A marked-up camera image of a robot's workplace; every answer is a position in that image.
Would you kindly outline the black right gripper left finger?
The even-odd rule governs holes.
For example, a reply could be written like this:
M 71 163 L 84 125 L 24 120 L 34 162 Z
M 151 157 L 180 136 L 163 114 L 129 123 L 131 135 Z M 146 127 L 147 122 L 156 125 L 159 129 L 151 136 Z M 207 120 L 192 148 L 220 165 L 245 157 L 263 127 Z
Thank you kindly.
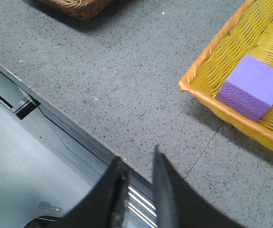
M 116 157 L 89 194 L 60 221 L 57 228 L 126 228 L 129 174 Z

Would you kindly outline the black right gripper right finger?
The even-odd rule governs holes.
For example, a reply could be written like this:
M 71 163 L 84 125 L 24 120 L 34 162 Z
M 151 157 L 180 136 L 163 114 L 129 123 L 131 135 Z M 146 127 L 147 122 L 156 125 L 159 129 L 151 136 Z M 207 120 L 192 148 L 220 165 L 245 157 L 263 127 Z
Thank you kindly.
M 153 197 L 159 228 L 242 228 L 203 197 L 173 167 L 165 154 L 154 148 Z

